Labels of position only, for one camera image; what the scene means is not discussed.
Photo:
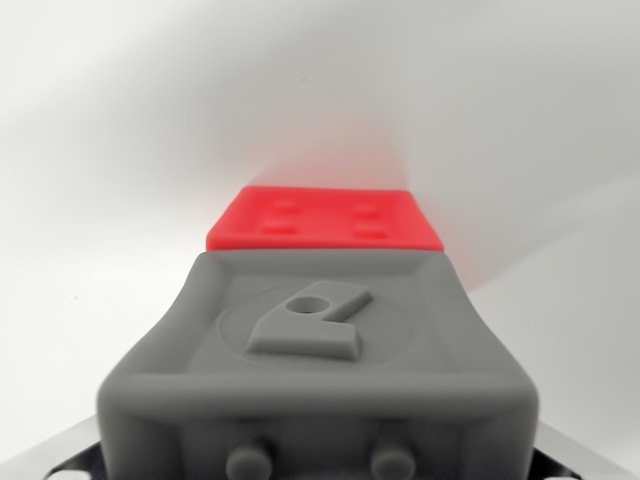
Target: metal base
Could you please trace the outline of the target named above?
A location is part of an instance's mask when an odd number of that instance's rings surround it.
[[[552,477],[582,480],[636,480],[633,475],[614,463],[553,428],[539,423],[536,450],[528,480],[544,480]],[[4,465],[0,465],[0,480],[49,478],[51,480],[83,478],[108,480],[95,417],[88,418]],[[362,478],[369,478],[368,473],[363,473]]]

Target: gray block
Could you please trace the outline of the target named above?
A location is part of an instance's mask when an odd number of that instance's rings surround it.
[[[537,408],[448,258],[408,250],[204,253],[98,396],[110,480],[523,480]]]

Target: red block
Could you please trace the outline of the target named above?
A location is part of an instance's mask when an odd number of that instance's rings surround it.
[[[245,187],[207,235],[207,250],[443,246],[404,190]]]

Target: small hole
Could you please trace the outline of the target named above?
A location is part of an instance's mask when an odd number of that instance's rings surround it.
[[[296,313],[318,313],[329,308],[331,304],[320,297],[299,297],[287,303],[287,308]]]
[[[47,480],[91,480],[91,475],[84,470],[60,470],[49,475]]]

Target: circular recess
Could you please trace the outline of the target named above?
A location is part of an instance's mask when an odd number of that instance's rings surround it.
[[[375,480],[410,480],[416,462],[408,448],[388,445],[375,450],[371,456],[371,474]]]
[[[47,480],[91,480],[91,474],[84,470],[60,470],[49,475]]]
[[[330,306],[331,304],[321,297],[298,297],[287,303],[287,308],[296,313],[318,313]]]
[[[241,445],[227,457],[229,480],[268,480],[271,470],[271,457],[261,445]]]

